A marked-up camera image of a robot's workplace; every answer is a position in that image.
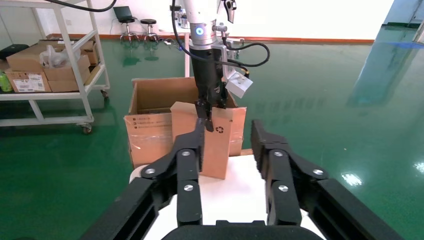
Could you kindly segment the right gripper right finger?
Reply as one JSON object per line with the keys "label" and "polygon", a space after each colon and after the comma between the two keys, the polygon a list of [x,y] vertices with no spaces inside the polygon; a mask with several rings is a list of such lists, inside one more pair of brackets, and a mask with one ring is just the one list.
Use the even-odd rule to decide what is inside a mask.
{"label": "right gripper right finger", "polygon": [[401,236],[327,171],[294,152],[288,140],[251,122],[250,142],[265,181],[267,224],[300,226],[306,211],[327,240],[399,240]]}

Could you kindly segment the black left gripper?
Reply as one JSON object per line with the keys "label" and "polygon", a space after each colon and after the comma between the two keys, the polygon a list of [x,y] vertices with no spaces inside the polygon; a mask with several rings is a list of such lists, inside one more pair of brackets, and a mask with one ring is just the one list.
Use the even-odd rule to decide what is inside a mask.
{"label": "black left gripper", "polygon": [[214,63],[221,60],[222,52],[213,48],[206,50],[191,48],[190,53],[207,59],[207,61],[202,61],[192,57],[191,61],[199,99],[195,102],[196,113],[198,118],[202,119],[206,130],[213,132],[210,103],[216,103],[215,106],[219,109],[226,109],[228,101],[228,92],[222,81],[223,67],[221,64]]}

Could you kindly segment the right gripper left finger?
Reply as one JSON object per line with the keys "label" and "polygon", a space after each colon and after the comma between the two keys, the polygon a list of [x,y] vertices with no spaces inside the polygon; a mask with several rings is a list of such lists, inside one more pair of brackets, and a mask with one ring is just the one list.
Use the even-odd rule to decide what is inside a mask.
{"label": "right gripper left finger", "polygon": [[201,225],[204,130],[204,120],[197,119],[192,132],[178,135],[171,151],[144,167],[81,239],[142,240],[173,196],[188,202],[177,207],[178,225]]}

